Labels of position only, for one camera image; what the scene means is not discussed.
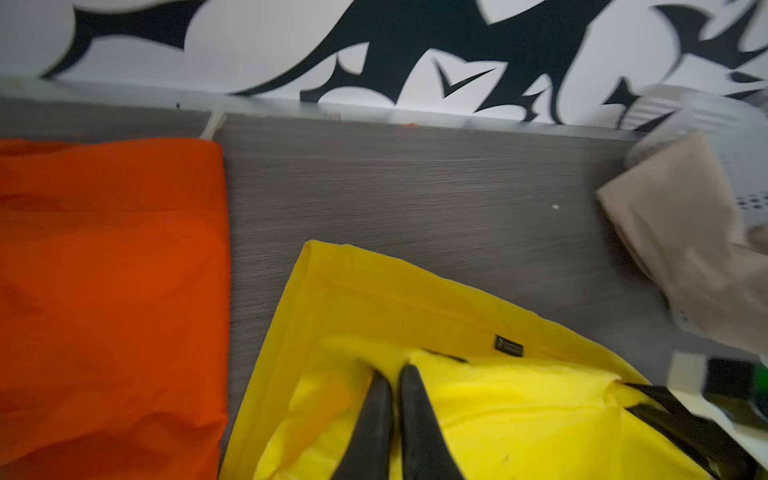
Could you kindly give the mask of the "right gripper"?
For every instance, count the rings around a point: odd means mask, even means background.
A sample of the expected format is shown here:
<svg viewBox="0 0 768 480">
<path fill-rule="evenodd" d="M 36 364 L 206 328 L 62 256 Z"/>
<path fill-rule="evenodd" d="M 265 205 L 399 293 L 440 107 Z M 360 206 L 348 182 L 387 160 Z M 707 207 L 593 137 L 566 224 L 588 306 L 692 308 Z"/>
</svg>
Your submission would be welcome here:
<svg viewBox="0 0 768 480">
<path fill-rule="evenodd" d="M 714 421 L 693 415 L 666 388 L 626 383 L 658 404 L 638 404 L 628 411 L 663 435 L 702 467 L 712 479 L 756 479 L 758 464 Z"/>
</svg>

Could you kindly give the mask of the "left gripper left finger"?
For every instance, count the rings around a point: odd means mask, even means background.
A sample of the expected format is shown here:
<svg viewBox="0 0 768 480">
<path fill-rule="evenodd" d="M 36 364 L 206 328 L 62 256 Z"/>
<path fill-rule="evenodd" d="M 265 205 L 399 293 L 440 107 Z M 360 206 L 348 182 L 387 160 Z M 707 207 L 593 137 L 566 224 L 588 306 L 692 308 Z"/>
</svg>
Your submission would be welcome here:
<svg viewBox="0 0 768 480">
<path fill-rule="evenodd" d="M 352 436 L 331 476 L 332 480 L 389 478 L 393 413 L 389 381 L 375 371 Z"/>
</svg>

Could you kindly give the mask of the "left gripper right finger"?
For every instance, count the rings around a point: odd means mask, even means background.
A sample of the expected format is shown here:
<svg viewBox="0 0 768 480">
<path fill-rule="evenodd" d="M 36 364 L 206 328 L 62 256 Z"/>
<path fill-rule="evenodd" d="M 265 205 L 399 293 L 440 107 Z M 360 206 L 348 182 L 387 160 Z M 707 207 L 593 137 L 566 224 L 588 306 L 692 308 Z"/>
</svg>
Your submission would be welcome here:
<svg viewBox="0 0 768 480">
<path fill-rule="evenodd" d="M 462 480 L 415 365 L 401 370 L 399 389 L 402 478 Z"/>
</svg>

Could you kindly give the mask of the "yellow shorts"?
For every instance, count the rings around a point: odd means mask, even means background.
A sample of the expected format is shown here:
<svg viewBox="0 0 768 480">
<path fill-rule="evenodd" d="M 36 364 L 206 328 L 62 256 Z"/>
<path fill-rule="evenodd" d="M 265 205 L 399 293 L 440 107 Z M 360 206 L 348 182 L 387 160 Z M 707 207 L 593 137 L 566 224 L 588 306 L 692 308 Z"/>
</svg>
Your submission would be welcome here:
<svg viewBox="0 0 768 480">
<path fill-rule="evenodd" d="M 632 413 L 646 379 L 576 332 L 405 261 L 316 240 L 298 257 L 237 415 L 224 479 L 328 479 L 375 375 L 418 370 L 467 479 L 704 479 Z"/>
</svg>

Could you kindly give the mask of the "orange shorts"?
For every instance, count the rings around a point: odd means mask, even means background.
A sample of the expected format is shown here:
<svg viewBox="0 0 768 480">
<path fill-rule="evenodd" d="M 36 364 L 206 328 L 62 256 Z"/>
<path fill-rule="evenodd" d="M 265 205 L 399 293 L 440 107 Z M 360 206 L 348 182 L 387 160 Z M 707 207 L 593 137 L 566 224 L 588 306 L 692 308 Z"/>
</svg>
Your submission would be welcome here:
<svg viewBox="0 0 768 480">
<path fill-rule="evenodd" d="M 1 475 L 213 479 L 230 240 L 197 138 L 1 144 Z"/>
</svg>

